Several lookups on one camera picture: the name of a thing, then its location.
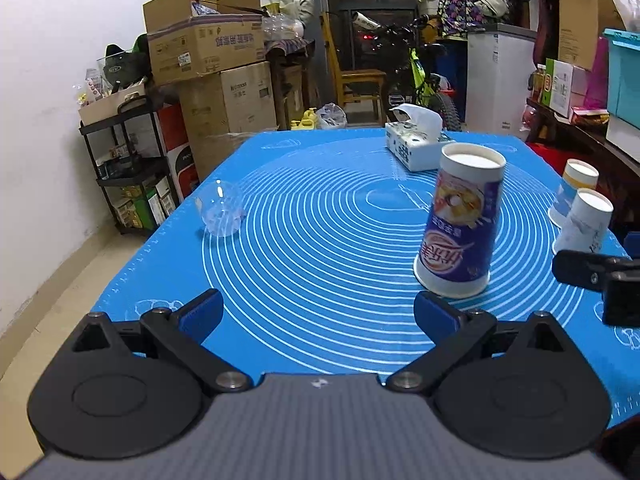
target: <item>clear plastic cup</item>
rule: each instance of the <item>clear plastic cup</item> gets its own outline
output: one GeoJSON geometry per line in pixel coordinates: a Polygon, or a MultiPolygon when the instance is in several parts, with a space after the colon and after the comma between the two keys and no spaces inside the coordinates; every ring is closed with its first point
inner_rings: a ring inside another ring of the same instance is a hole
{"type": "Polygon", "coordinates": [[[242,190],[224,180],[214,180],[198,188],[195,204],[207,231],[215,237],[237,233],[246,216],[242,190]]]}

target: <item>paper cup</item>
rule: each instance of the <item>paper cup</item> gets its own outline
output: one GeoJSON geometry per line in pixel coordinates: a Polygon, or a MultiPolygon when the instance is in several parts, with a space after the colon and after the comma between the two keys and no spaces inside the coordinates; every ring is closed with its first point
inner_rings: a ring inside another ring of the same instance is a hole
{"type": "Polygon", "coordinates": [[[583,253],[600,252],[612,213],[613,204],[607,197],[593,189],[579,189],[553,244],[554,254],[563,249],[583,253]]]}
{"type": "Polygon", "coordinates": [[[549,219],[561,228],[571,210],[577,190],[582,187],[595,189],[598,183],[598,176],[598,170],[591,164],[587,164],[577,158],[570,158],[564,167],[562,181],[556,192],[554,202],[547,211],[549,219]]]}
{"type": "Polygon", "coordinates": [[[438,181],[414,274],[431,292],[468,298],[489,282],[505,158],[453,142],[442,148],[438,181]]]}

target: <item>table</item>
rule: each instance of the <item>table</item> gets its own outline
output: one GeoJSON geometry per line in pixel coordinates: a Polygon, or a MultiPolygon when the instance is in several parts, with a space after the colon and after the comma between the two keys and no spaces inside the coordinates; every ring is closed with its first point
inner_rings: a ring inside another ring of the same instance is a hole
{"type": "MultiPolygon", "coordinates": [[[[558,229],[546,210],[559,177],[513,137],[452,136],[494,148],[508,164],[491,282],[451,303],[503,320],[551,311],[606,385],[611,423],[640,411],[640,332],[604,326],[599,295],[550,273],[558,229]]],[[[384,380],[433,346],[412,314],[421,290],[412,261],[435,177],[407,173],[382,129],[258,134],[207,179],[241,184],[248,215],[240,232],[211,238],[191,195],[94,310],[133,320],[215,287],[225,316],[204,346],[254,380],[264,372],[377,372],[384,380]]],[[[623,254],[611,233],[604,252],[623,254]]]]}
{"type": "Polygon", "coordinates": [[[550,135],[555,137],[556,142],[563,143],[565,149],[569,147],[571,150],[588,152],[586,161],[600,171],[598,184],[604,187],[605,194],[614,205],[610,227],[621,237],[629,230],[640,229],[640,164],[607,140],[606,127],[582,128],[568,124],[566,120],[559,120],[553,110],[532,99],[527,99],[527,104],[541,116],[538,126],[532,128],[532,135],[527,140],[535,141],[540,126],[545,123],[551,129],[550,135]]]}

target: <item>tissue box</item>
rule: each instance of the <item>tissue box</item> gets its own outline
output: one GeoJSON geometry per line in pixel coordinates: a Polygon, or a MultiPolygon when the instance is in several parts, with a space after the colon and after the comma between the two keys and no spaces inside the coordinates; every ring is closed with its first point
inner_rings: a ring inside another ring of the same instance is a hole
{"type": "Polygon", "coordinates": [[[386,146],[409,171],[437,170],[442,147],[454,142],[442,133],[434,142],[409,121],[387,123],[385,129],[386,146]]]}

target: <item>bicycle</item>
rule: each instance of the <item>bicycle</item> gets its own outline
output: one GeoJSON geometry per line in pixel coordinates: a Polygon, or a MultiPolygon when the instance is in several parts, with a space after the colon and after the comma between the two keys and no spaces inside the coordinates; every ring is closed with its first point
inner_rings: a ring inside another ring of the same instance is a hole
{"type": "Polygon", "coordinates": [[[425,14],[407,25],[383,26],[359,12],[353,15],[356,25],[374,35],[372,50],[378,54],[379,70],[386,73],[382,94],[389,120],[398,120],[391,108],[411,103],[438,113],[445,129],[459,132],[462,126],[456,105],[440,89],[440,76],[434,73],[436,58],[444,47],[419,41],[420,31],[428,26],[428,21],[425,14]]]}

